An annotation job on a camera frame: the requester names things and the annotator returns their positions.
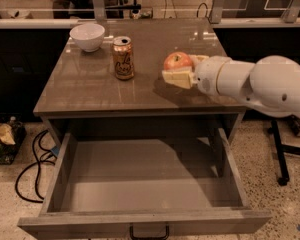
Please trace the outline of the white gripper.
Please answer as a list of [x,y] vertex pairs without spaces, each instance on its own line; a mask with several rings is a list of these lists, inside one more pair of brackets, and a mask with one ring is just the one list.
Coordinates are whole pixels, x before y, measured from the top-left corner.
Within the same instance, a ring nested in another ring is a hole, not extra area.
[[190,66],[162,71],[162,76],[167,84],[183,89],[191,89],[193,76],[198,89],[206,95],[218,96],[217,79],[222,67],[230,61],[229,57],[207,55],[189,55],[195,71]]

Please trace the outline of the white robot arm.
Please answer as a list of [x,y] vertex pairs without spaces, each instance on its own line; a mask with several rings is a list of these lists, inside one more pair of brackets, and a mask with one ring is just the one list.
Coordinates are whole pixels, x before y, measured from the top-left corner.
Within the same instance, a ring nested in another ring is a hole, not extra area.
[[166,58],[162,76],[168,84],[228,96],[268,116],[300,119],[300,65],[286,57],[272,55],[251,63],[176,52]]

